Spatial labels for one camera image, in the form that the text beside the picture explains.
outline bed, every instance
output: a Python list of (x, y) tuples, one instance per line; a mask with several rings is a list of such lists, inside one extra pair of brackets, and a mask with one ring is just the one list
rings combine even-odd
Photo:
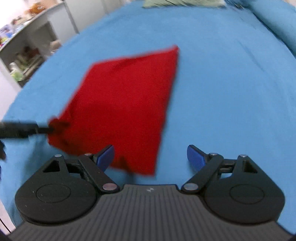
[[(194, 173), (186, 158), (190, 144), (225, 158), (248, 154), (284, 191), (279, 223), (296, 232), (296, 59), (291, 48), (253, 14), (258, 6), (142, 5), (134, 1), (70, 40), (35, 73), (4, 120), (46, 123), (59, 115), (92, 63), (177, 44), (178, 73), (156, 176), (106, 173), (120, 185), (180, 186)], [(48, 159), (63, 153), (44, 136), (5, 145), (0, 198), (18, 226), (16, 191)]]

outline white floor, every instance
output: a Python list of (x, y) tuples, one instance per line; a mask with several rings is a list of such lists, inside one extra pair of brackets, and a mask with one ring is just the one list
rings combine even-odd
[[(12, 232), (15, 230), (15, 226), (11, 222), (1, 200), (0, 200), (0, 218), (2, 222), (6, 225), (6, 227)], [(4, 234), (9, 234), (9, 231), (4, 227), (4, 225), (0, 222), (0, 229)]]

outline white wall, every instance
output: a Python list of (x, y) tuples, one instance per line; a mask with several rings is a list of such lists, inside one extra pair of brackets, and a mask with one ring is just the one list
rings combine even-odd
[(11, 78), (0, 60), (0, 121), (20, 90), (21, 87)]

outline red towel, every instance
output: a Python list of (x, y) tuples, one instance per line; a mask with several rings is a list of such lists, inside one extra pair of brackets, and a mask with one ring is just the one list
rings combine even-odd
[(178, 47), (91, 67), (49, 143), (68, 154), (115, 147), (112, 167), (153, 175), (173, 85)]

